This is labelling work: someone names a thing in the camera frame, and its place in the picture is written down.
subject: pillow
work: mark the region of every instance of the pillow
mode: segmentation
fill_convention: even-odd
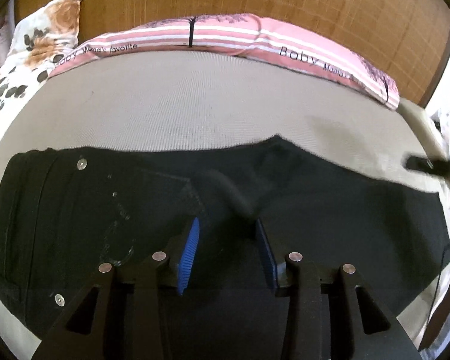
[[[0,140],[48,73],[78,45],[80,2],[53,0],[18,23],[0,68]]]

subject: metal rivet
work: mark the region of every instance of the metal rivet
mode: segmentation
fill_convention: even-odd
[[[297,251],[293,251],[288,255],[288,258],[292,261],[299,262],[299,261],[302,261],[303,256],[301,253],[299,253]]]
[[[82,158],[80,160],[78,160],[77,162],[77,169],[78,170],[83,170],[87,167],[87,160],[85,158]]]
[[[100,264],[98,267],[98,270],[103,274],[110,272],[111,269],[112,269],[112,264],[110,264],[109,262],[104,262],[103,264]]]
[[[164,251],[156,251],[151,255],[151,258],[153,258],[155,261],[163,261],[167,258],[167,254]]]
[[[348,274],[354,274],[356,271],[355,267],[352,264],[344,264],[342,269]]]
[[[56,304],[58,304],[60,307],[65,306],[65,298],[63,296],[61,296],[60,294],[56,294],[55,295],[55,302]]]

